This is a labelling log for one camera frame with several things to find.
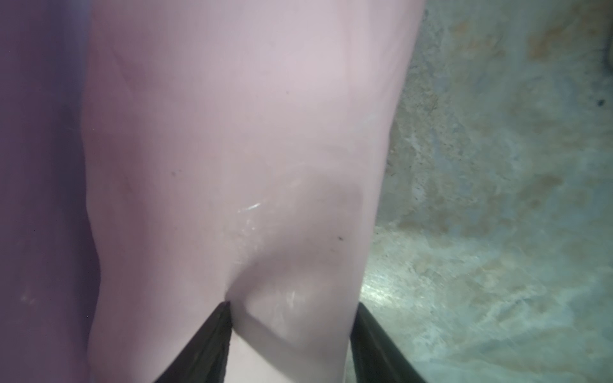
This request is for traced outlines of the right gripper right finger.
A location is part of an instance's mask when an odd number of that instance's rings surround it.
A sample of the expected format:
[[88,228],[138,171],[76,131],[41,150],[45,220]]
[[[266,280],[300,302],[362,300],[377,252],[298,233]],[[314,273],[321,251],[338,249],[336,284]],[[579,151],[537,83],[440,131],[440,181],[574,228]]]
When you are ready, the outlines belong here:
[[363,303],[350,339],[357,383],[426,383]]

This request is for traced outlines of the purple pink wrapping paper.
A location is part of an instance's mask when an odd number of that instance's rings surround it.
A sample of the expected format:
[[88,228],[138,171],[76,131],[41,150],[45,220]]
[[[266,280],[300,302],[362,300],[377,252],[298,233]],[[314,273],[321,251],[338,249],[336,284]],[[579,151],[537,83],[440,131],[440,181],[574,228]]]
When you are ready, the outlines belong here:
[[341,382],[422,1],[4,1],[1,380]]

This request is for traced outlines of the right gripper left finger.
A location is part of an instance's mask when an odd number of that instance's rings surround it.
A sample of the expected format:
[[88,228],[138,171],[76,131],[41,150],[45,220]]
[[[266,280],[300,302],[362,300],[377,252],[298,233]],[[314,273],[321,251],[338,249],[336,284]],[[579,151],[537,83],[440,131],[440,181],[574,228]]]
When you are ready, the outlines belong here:
[[155,383],[222,383],[231,334],[231,303],[222,302]]

